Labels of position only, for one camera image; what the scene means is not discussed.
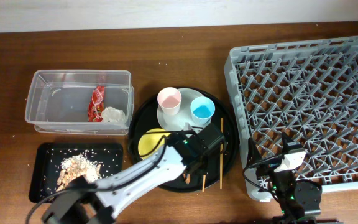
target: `wooden chopstick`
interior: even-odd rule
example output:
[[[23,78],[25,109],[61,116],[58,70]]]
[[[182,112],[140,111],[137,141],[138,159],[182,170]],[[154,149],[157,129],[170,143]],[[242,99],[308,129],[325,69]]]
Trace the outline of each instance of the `wooden chopstick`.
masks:
[[[223,118],[221,118],[221,132],[223,133]],[[219,167],[219,181],[220,181],[220,187],[222,190],[222,179],[223,179],[223,144],[221,144],[221,161],[220,161],[220,167]]]
[[[205,189],[205,178],[206,178],[206,175],[204,174],[203,175],[203,193],[204,193],[204,189]]]

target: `red snack packet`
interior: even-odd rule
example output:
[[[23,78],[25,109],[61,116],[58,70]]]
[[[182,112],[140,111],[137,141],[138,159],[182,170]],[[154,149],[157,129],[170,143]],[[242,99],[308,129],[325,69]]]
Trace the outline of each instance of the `red snack packet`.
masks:
[[[91,102],[88,108],[88,121],[100,122],[103,120],[101,114],[104,110],[104,86],[98,86],[93,90]]]

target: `yellow plate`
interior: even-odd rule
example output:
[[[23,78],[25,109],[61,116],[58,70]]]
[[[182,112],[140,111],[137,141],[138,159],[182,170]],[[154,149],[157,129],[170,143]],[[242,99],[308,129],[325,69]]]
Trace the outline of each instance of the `yellow plate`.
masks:
[[[161,129],[161,128],[154,128],[154,129],[148,130],[146,133],[157,132],[157,131],[166,131],[166,130]],[[139,151],[139,155],[144,155],[144,154],[149,153],[155,147],[155,145],[157,145],[158,141],[160,140],[160,138],[163,135],[169,136],[170,134],[171,133],[144,134],[140,138],[139,144],[137,145],[137,150]],[[161,143],[158,145],[157,148],[161,147],[163,144],[165,144],[164,139],[161,141]],[[140,158],[146,159],[151,155],[152,154],[150,154],[148,156],[142,156]]]

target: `black circular tray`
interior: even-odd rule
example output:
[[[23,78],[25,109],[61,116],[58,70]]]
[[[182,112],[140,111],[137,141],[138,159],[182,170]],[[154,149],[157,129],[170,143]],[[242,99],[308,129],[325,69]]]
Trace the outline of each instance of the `black circular tray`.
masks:
[[[223,154],[223,175],[229,172],[239,150],[239,136],[236,126],[228,110],[223,104],[209,93],[192,88],[199,91],[204,96],[210,98],[215,104],[215,114],[212,116],[211,122],[216,125],[217,128],[221,128],[221,118],[223,118],[223,132],[228,142],[226,152]],[[134,115],[131,125],[129,127],[129,143],[128,151],[132,155],[132,162],[136,163],[141,160],[138,151],[138,143],[144,133],[153,128],[161,128],[157,120],[157,95],[147,100]],[[208,160],[207,166],[207,178],[205,187],[209,187],[219,181],[219,156],[211,157]],[[194,192],[201,190],[203,178],[201,174],[192,174],[191,181],[186,184],[183,176],[179,176],[173,181],[169,181],[160,185],[165,190],[172,192]]]

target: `dish rack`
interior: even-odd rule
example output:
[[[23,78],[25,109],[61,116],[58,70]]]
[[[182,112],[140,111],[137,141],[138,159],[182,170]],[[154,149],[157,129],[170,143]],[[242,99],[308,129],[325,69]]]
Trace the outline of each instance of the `dish rack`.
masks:
[[[262,157],[281,151],[281,132],[307,153],[297,179],[323,192],[358,189],[358,36],[235,47],[224,66],[243,168],[252,137]],[[248,178],[267,188],[269,177]],[[249,196],[271,195],[247,183]]]

